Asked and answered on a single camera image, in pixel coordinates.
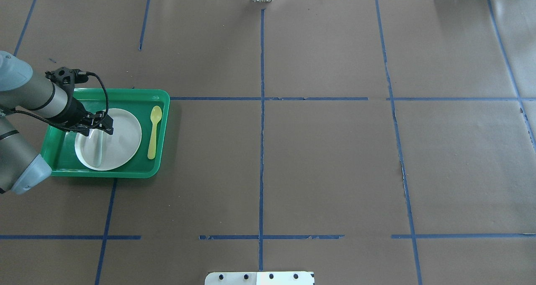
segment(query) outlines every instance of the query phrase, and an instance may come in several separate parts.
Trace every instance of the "spoon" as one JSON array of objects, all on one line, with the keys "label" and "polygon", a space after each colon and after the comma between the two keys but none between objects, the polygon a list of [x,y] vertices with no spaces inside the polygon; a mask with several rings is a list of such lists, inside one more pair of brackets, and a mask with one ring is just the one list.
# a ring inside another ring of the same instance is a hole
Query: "spoon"
[{"label": "spoon", "polygon": [[157,156],[157,125],[162,120],[162,109],[159,106],[153,107],[151,111],[151,122],[153,130],[151,131],[151,140],[149,140],[148,159],[154,159]]}]

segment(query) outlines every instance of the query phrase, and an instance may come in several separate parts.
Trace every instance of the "green tray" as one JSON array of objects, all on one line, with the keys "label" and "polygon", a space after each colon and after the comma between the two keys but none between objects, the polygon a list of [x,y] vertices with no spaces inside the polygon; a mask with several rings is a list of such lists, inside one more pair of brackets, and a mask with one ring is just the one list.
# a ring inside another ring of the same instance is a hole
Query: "green tray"
[{"label": "green tray", "polygon": [[[129,111],[142,125],[142,142],[138,152],[123,166],[109,171],[94,171],[82,165],[76,157],[76,133],[65,133],[48,126],[41,155],[52,168],[52,176],[149,178],[157,173],[166,134],[169,94],[164,90],[148,89],[107,89],[107,92],[110,108]],[[98,88],[77,88],[74,96],[91,112],[106,106],[104,93]],[[152,130],[150,115],[154,106],[161,107],[162,121],[157,127],[157,156],[150,160],[147,158],[147,149]]]}]

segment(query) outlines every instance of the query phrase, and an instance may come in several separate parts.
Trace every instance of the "round plate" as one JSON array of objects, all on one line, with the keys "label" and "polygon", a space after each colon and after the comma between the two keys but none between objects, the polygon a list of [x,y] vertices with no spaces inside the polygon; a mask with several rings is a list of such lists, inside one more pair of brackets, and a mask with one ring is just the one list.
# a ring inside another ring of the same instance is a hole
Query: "round plate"
[{"label": "round plate", "polygon": [[85,148],[95,148],[96,138],[90,139],[91,134],[89,137],[80,133],[76,134],[76,157],[91,170],[109,171],[124,165],[134,157],[140,143],[142,143],[142,127],[132,113],[112,108],[108,110],[108,115],[113,119],[113,135],[106,133],[103,135],[102,162],[99,167],[89,164],[94,162],[92,158],[84,158],[95,154],[94,150],[85,150]]}]

